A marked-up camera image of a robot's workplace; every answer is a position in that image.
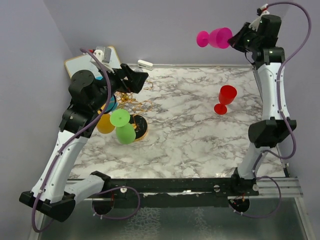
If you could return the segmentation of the pink wine glass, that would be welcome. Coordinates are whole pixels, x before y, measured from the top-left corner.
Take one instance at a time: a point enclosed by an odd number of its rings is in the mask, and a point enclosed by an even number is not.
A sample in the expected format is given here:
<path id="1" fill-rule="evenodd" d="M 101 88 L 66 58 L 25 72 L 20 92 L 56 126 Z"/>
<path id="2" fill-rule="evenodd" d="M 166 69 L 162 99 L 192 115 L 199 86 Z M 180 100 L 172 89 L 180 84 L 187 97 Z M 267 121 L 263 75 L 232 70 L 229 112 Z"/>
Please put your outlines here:
<path id="1" fill-rule="evenodd" d="M 227 49 L 230 44 L 228 40 L 233 37 L 232 31 L 228 27 L 217 28 L 211 33 L 200 31 L 196 37 L 196 43 L 199 47 L 204 48 L 210 45 L 217 49 Z"/>

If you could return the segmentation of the red wine glass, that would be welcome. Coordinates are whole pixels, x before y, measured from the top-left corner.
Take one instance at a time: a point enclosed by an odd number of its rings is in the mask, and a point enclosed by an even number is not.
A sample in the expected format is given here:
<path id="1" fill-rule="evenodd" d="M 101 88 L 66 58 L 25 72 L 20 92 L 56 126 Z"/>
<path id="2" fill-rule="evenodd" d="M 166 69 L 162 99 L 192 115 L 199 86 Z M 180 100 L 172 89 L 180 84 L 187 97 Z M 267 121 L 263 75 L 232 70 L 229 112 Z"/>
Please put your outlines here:
<path id="1" fill-rule="evenodd" d="M 228 111 L 227 105 L 234 101 L 237 93 L 237 89 L 232 85 L 222 86 L 218 95 L 219 103 L 217 103 L 213 108 L 215 113 L 218 115 L 226 114 Z"/>

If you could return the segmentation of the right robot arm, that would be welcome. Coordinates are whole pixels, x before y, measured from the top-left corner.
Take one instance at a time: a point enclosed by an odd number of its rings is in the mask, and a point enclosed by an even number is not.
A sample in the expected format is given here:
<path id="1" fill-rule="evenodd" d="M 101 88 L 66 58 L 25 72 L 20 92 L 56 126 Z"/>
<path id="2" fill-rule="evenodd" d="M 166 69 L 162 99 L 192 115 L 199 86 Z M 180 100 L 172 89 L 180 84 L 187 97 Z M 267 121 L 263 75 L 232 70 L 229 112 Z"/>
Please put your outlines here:
<path id="1" fill-rule="evenodd" d="M 249 126 L 248 151 L 233 173 L 237 179 L 229 184 L 230 191 L 236 196 L 247 191 L 246 181 L 255 179 L 265 153 L 275 148 L 297 127 L 286 105 L 282 66 L 285 51 L 276 46 L 281 23 L 279 16 L 264 14 L 252 23 L 246 22 L 227 41 L 233 49 L 252 54 L 253 74 L 262 99 L 261 121 Z"/>

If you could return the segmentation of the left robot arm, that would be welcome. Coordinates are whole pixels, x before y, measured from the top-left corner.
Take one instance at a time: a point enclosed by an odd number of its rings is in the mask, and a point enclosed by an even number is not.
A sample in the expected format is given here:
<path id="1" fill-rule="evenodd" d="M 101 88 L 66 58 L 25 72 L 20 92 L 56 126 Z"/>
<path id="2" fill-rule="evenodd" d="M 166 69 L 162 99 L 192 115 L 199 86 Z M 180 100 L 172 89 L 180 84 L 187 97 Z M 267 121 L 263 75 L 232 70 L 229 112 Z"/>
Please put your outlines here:
<path id="1" fill-rule="evenodd" d="M 96 125 L 98 111 L 116 92 L 139 93 L 149 75 L 122 63 L 101 80 L 89 70 L 79 70 L 71 77 L 68 91 L 71 102 L 62 115 L 52 155 L 36 185 L 22 192 L 19 201 L 53 220 L 64 222 L 76 204 L 91 195 L 103 198 L 111 190 L 110 177 L 95 171 L 84 180 L 67 187 L 68 177 L 82 148 Z"/>

